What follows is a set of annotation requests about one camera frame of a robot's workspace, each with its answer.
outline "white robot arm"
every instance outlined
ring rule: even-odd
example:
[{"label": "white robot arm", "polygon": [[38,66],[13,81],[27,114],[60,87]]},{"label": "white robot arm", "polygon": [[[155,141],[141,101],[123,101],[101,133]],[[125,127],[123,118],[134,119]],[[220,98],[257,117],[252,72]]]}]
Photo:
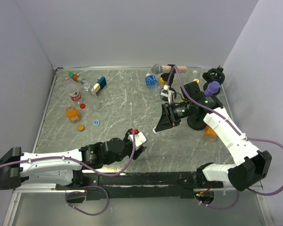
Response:
[{"label": "white robot arm", "polygon": [[262,153],[247,140],[246,135],[234,124],[225,108],[219,107],[214,110],[235,126],[241,135],[239,136],[226,120],[215,113],[207,113],[204,122],[217,133],[235,164],[210,164],[202,170],[202,173],[207,181],[230,182],[238,190],[244,190],[250,186],[250,183],[256,183],[258,179],[266,177],[271,156],[267,151]]},{"label": "white robot arm", "polygon": [[[188,124],[191,128],[201,130],[209,125],[217,133],[232,155],[234,164],[215,164],[213,162],[204,164],[197,169],[198,182],[222,181],[231,183],[237,190],[243,191],[265,178],[272,159],[269,152],[261,152],[247,140],[246,135],[234,124],[217,97],[204,97],[200,90],[195,92],[195,97],[199,99],[199,103],[223,115],[225,120],[187,101],[178,105],[164,103],[161,118],[154,131],[159,132],[178,126],[182,118],[188,117]],[[189,121],[191,116],[193,116],[193,125],[191,125],[191,120]],[[227,121],[240,132],[240,136]]]},{"label": "white robot arm", "polygon": [[116,161],[122,161],[126,156],[131,156],[133,150],[133,133],[135,136],[135,152],[133,160],[136,160],[146,147],[146,137],[137,129],[129,129],[123,140],[113,138],[106,142],[97,142],[80,149],[59,153],[23,153],[20,147],[10,149],[1,159],[0,165],[24,161],[20,164],[5,166],[0,169],[0,190],[15,189],[24,184],[54,183],[61,186],[79,186],[82,181],[84,167],[75,161],[67,160],[69,157],[86,165],[100,169],[103,165],[110,165]]}]

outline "white wall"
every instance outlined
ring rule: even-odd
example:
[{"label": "white wall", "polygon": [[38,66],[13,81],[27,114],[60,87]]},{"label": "white wall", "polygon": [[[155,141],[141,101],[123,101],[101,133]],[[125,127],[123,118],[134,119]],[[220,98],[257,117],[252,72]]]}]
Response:
[{"label": "white wall", "polygon": [[258,0],[16,0],[54,67],[223,64]]},{"label": "white wall", "polygon": [[[14,0],[0,0],[0,158],[11,147],[30,152],[53,69]],[[12,192],[0,191],[0,225]]]},{"label": "white wall", "polygon": [[[225,89],[237,124],[249,137],[283,144],[283,0],[260,0],[224,65]],[[265,192],[283,184],[283,150],[257,143],[272,156]],[[268,197],[276,225],[283,225],[283,192]]]}]

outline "gray marble surface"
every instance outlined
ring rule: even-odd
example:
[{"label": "gray marble surface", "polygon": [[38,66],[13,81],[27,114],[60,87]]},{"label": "gray marble surface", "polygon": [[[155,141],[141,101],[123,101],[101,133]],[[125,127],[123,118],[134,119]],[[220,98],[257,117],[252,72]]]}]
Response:
[{"label": "gray marble surface", "polygon": [[[207,162],[220,164],[233,163],[233,160],[220,139],[209,142],[204,138],[204,131],[192,130],[183,119],[175,128],[155,135],[155,127],[161,116],[161,104],[156,93],[148,89],[145,76],[150,69],[143,70],[71,70],[83,76],[90,83],[95,83],[101,76],[106,77],[107,86],[98,98],[92,98],[82,91],[85,109],[79,109],[82,119],[74,124],[66,117],[65,107],[73,104],[63,84],[63,77],[70,70],[59,69],[57,79],[46,112],[36,153],[52,153],[73,150],[98,141],[108,141],[114,137],[123,139],[129,128],[142,131],[148,142],[146,151],[126,170],[127,172],[163,172],[193,171]],[[200,87],[204,84],[201,75]],[[192,69],[182,74],[184,83],[194,79]],[[172,85],[180,91],[177,77]],[[228,109],[223,92],[218,98]],[[77,125],[83,124],[85,130],[79,132]],[[105,166],[101,171],[115,172],[122,169],[128,158]]]}]

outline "orange juice bottle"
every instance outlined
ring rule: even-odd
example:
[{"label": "orange juice bottle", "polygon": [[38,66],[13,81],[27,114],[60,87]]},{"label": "orange juice bottle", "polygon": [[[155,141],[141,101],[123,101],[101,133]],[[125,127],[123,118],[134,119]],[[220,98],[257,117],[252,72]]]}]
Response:
[{"label": "orange juice bottle", "polygon": [[71,105],[68,105],[66,107],[66,115],[71,122],[77,122],[81,119],[81,116],[80,116],[78,110]]},{"label": "orange juice bottle", "polygon": [[206,126],[204,137],[208,141],[216,141],[218,139],[217,133],[215,133],[215,131],[210,126]]}]

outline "metal frame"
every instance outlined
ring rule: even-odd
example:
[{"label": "metal frame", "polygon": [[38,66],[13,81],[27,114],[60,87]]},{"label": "metal frame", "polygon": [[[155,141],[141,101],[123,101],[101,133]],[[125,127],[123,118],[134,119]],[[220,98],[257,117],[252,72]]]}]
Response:
[{"label": "metal frame", "polygon": [[[67,70],[103,70],[103,69],[110,69],[110,70],[112,70],[112,69],[116,69],[116,70],[117,69],[125,69],[125,70],[134,69],[134,70],[138,70],[138,69],[145,69],[145,68],[150,68],[150,66],[99,66],[99,67],[94,66],[94,67],[85,67],[85,68],[67,68]],[[43,123],[44,123],[44,119],[45,119],[45,116],[46,116],[46,112],[47,112],[47,109],[48,109],[50,98],[51,98],[51,95],[52,95],[52,92],[53,92],[53,88],[54,88],[54,85],[56,83],[58,72],[59,72],[60,69],[63,69],[63,68],[54,68],[54,69],[55,69],[55,73],[53,75],[52,84],[51,84],[51,87],[50,87],[49,95],[48,95],[47,102],[46,102],[44,112],[43,112],[43,116],[42,116],[42,121],[41,121],[41,124],[40,124],[40,127],[39,127],[39,131],[38,131],[38,134],[37,134],[37,137],[36,137],[36,141],[35,141],[34,146],[33,146],[32,153],[35,152],[38,141],[39,141],[40,133],[41,133],[42,126],[43,126]],[[228,108],[229,108],[229,114],[230,114],[231,118],[233,118],[231,108],[229,106],[223,85],[221,85],[221,88],[222,88],[222,91],[223,91],[224,96],[225,96],[226,103],[227,103]],[[35,184],[35,185],[29,185],[28,184],[28,185],[24,185],[24,186],[21,186],[21,187],[15,189],[13,191],[12,199],[11,199],[11,202],[9,204],[9,208],[8,208],[7,214],[5,216],[3,226],[12,226],[16,212],[17,212],[18,204],[19,204],[19,201],[20,201],[20,198],[21,198],[21,193],[68,193],[68,192],[73,191],[73,190],[57,191],[55,189],[55,187],[56,187],[55,184]],[[253,185],[251,188],[253,190],[257,190],[257,191],[263,191],[261,182],[257,183],[256,185]],[[235,188],[231,185],[225,185],[224,188],[216,188],[216,189],[212,189],[212,190],[215,190],[215,191],[223,190],[224,192],[226,192],[226,190],[235,190]],[[272,217],[271,217],[271,213],[270,213],[270,209],[269,209],[266,197],[261,196],[261,195],[257,195],[257,198],[258,198],[259,206],[260,206],[265,224],[267,226],[274,226],[274,222],[273,222]]]},{"label": "metal frame", "polygon": [[13,193],[13,196],[11,197],[11,201],[8,207],[8,212],[6,213],[4,219],[3,226],[13,225],[20,198],[21,198],[21,193]]}]

